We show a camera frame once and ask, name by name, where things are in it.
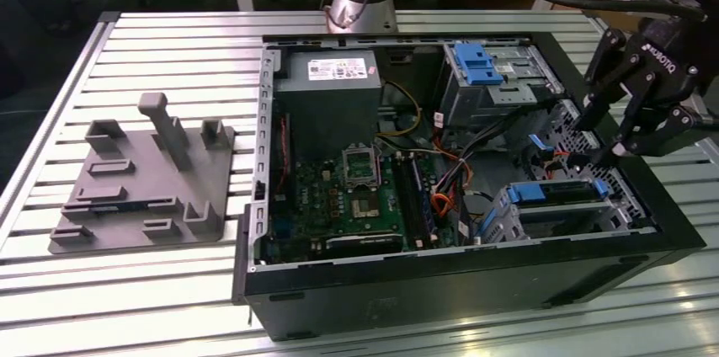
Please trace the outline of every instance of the orange wire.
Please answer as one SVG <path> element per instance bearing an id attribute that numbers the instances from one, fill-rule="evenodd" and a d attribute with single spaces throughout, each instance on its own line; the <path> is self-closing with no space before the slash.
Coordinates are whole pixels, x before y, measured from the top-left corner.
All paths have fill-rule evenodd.
<path id="1" fill-rule="evenodd" d="M 554 152 L 554 156 L 555 156 L 555 157 L 558 157 L 558 156 L 561 156 L 561 155 L 569 156 L 569 155 L 570 155 L 570 152 L 567 152 L 567 151 L 555 151 L 555 152 Z M 553 180 L 553 178 L 554 178 L 554 170 L 549 170 L 549 171 L 547 171 L 547 178 L 549 178 L 550 180 Z"/>
<path id="2" fill-rule="evenodd" d="M 441 200 L 443 200 L 446 202 L 443 207 L 439 206 L 438 199 L 441 199 Z M 447 212 L 450 212 L 450 210 L 454 207 L 453 200 L 450 199 L 450 197 L 447 197 L 442 193 L 437 193 L 437 194 L 433 195 L 431 204 L 433 204 L 433 207 L 435 207 L 435 211 L 438 212 L 441 218 L 443 216 L 446 216 Z"/>
<path id="3" fill-rule="evenodd" d="M 435 145 L 435 149 L 441 151 L 442 153 L 445 153 L 451 160 L 457 161 L 459 159 L 459 157 L 454 153 L 449 152 L 442 147 L 442 144 L 439 143 L 439 137 L 435 137 L 435 141 L 433 142 L 433 144 Z M 463 162 L 462 164 L 465 165 L 465 169 L 467 170 L 467 181 L 465 182 L 465 184 L 462 184 L 462 186 L 467 188 L 470 185 L 470 181 L 473 180 L 473 177 L 474 177 L 474 170 L 473 168 L 470 168 L 470 165 L 467 165 L 467 162 Z"/>

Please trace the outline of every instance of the yellow wire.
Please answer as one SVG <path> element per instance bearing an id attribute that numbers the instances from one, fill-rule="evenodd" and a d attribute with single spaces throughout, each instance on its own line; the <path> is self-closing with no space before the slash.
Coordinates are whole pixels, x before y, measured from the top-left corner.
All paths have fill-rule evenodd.
<path id="1" fill-rule="evenodd" d="M 413 98 L 413 95 L 410 94 L 407 89 L 401 86 L 399 83 L 389 81 L 389 80 L 386 80 L 385 82 L 389 83 L 390 85 L 393 85 L 395 88 L 398 88 L 405 93 L 405 95 L 410 98 L 410 100 L 413 101 L 413 104 L 415 105 L 415 110 L 417 110 L 417 120 L 415 120 L 415 124 L 413 124 L 413 126 L 407 130 L 391 131 L 391 132 L 379 132 L 378 136 L 403 136 L 406 134 L 410 134 L 419 127 L 419 123 L 422 121 L 423 110 L 421 109 L 419 103 L 417 102 L 415 98 Z"/>

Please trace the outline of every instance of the blue plastic clip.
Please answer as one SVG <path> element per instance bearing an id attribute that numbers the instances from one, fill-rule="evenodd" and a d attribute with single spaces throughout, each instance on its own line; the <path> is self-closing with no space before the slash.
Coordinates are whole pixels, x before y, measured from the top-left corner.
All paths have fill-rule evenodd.
<path id="1" fill-rule="evenodd" d="M 541 201 L 547 199 L 542 190 L 542 184 L 539 183 L 514 184 L 511 188 L 515 190 L 522 201 Z"/>
<path id="2" fill-rule="evenodd" d="M 482 44 L 457 44 L 454 50 L 470 85 L 501 85 L 505 82 Z"/>
<path id="3" fill-rule="evenodd" d="M 487 218 L 485 218 L 485 221 L 482 222 L 481 229 L 478 229 L 477 233 L 474 234 L 477 237 L 485 234 L 485 231 L 490 227 L 490 224 L 495 220 L 497 217 L 497 209 L 493 209 L 490 213 L 487 214 Z"/>
<path id="4" fill-rule="evenodd" d="M 595 180 L 595 188 L 597 193 L 605 199 L 609 196 L 609 186 L 601 178 Z"/>
<path id="5" fill-rule="evenodd" d="M 539 147 L 539 149 L 542 151 L 553 151 L 554 152 L 554 147 L 550 147 L 549 145 L 546 145 L 542 142 L 542 140 L 539 139 L 537 134 L 530 134 L 530 139 L 531 139 L 531 141 L 535 143 L 535 145 Z"/>

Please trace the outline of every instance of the power supply label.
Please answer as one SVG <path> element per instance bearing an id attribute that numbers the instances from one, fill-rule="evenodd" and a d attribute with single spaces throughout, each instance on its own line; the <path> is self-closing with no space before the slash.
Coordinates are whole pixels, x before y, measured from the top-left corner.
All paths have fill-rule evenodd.
<path id="1" fill-rule="evenodd" d="M 307 63 L 311 81 L 334 79 L 367 79 L 365 58 L 341 58 L 337 60 L 313 60 Z"/>

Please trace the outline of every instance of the ram slot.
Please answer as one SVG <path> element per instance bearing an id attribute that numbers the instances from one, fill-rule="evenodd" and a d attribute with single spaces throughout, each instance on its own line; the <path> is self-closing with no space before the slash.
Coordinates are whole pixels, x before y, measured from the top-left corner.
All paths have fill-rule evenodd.
<path id="1" fill-rule="evenodd" d="M 414 159 L 402 154 L 393 159 L 397 197 L 403 212 L 405 231 L 411 248 L 425 249 L 430 245 L 430 231 L 423 213 L 423 188 L 417 185 Z"/>

